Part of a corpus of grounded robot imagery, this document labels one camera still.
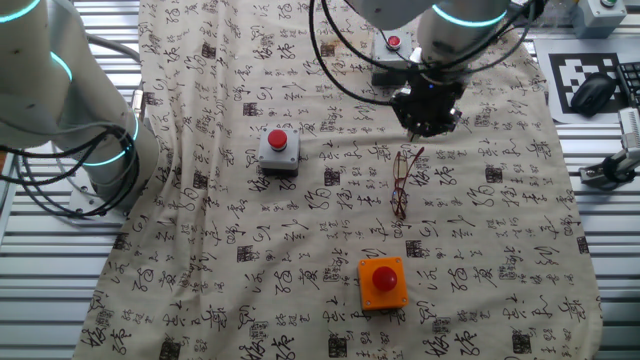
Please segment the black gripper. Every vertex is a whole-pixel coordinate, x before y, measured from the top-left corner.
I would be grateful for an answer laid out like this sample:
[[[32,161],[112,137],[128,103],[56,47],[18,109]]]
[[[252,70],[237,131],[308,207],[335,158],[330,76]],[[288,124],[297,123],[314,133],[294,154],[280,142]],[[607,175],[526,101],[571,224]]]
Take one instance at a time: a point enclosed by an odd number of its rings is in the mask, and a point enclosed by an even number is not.
[[[414,75],[407,83],[409,90],[396,91],[391,105],[401,124],[407,130],[410,142],[421,137],[423,120],[428,120],[423,137],[453,132],[462,117],[455,102],[463,94],[463,83],[453,81],[438,85],[422,75]]]

